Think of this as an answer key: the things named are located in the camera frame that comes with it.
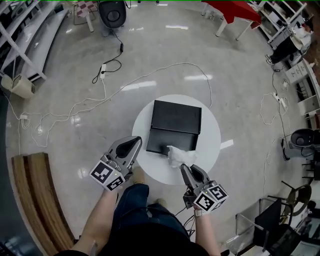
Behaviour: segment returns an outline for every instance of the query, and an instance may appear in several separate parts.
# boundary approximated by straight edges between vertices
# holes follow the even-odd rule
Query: black box
[[[201,107],[155,100],[146,151],[168,155],[167,146],[196,150],[201,112]]]

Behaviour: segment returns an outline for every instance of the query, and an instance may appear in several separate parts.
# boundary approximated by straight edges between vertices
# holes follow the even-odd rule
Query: box lid
[[[151,128],[200,134],[201,107],[155,100]]]

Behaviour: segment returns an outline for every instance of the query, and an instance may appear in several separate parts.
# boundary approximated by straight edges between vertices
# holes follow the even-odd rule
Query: shelving unit
[[[21,56],[24,60],[24,63],[20,65],[20,68],[22,67],[21,74],[28,79],[32,78],[32,81],[40,77],[47,79],[43,73],[47,55],[58,28],[68,12],[63,9],[58,13],[54,13],[55,7],[60,3],[61,1],[34,1],[6,29],[0,23],[0,32],[2,34],[0,47],[6,41],[11,45],[1,71],[4,71],[12,62],[13,70],[15,70],[15,60],[18,56]],[[10,2],[2,2],[0,4],[0,12],[4,12],[9,6]],[[13,40],[12,35],[29,14],[32,15],[30,22],[18,34],[16,40]]]
[[[28,14],[32,11],[34,7],[39,2],[34,1],[21,15],[19,15],[16,19],[14,19],[11,24],[6,28],[6,31],[10,36],[14,34],[14,32],[17,30],[17,28],[20,26],[20,24],[24,21],[24,19],[28,16]],[[0,47],[7,41],[7,39],[2,36],[0,38]]]
[[[294,10],[286,1],[261,1],[259,7],[261,10],[259,13],[262,16],[261,30],[267,36],[268,44],[270,44],[284,29],[284,26],[278,25],[273,19],[271,19],[270,14],[276,15],[280,21],[283,23],[291,23],[307,6],[306,3],[300,1],[295,1],[297,4],[297,10]]]
[[[22,30],[16,39],[15,43],[20,48],[20,53],[25,53],[34,35],[45,21],[47,16],[54,10],[58,1],[49,2],[43,9],[40,9],[31,19],[30,23]],[[2,65],[1,70],[4,70],[11,62],[19,56],[19,52],[11,49]]]
[[[55,38],[56,32],[67,14],[67,10],[58,12],[49,17],[41,26],[39,32],[35,36],[28,53],[26,54],[39,70],[43,70],[50,46]],[[38,79],[40,76],[37,71],[31,68],[27,63],[22,67],[24,74],[31,81]]]
[[[5,9],[7,9],[9,7],[9,5],[11,4],[11,2],[9,1],[3,1],[0,3],[0,14],[2,14]]]

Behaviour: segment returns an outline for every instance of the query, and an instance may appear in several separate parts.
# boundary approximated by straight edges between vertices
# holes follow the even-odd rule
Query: round white table
[[[186,95],[170,94],[156,100],[202,108],[201,131],[196,144],[197,159],[194,164],[208,173],[218,158],[221,144],[220,129],[214,115],[200,101]],[[146,151],[153,109],[154,100],[141,110],[134,122],[132,136],[142,138],[142,147],[136,160],[153,179],[168,185],[184,185],[181,171],[169,165],[166,155]]]

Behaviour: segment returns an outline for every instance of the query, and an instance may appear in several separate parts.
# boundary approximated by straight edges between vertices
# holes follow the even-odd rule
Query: person
[[[288,55],[294,54],[296,51],[301,51],[302,54],[308,50],[311,44],[311,31],[314,30],[313,23],[311,20],[307,20],[301,27],[299,22],[297,22],[297,27],[294,29],[295,34],[283,40],[271,56],[265,55],[267,63],[273,65],[282,61]]]
[[[128,187],[116,207],[118,193],[103,191],[79,238],[57,256],[193,255],[220,256],[209,214],[195,217],[195,243],[164,199],[147,206],[149,187],[144,171],[133,170]]]

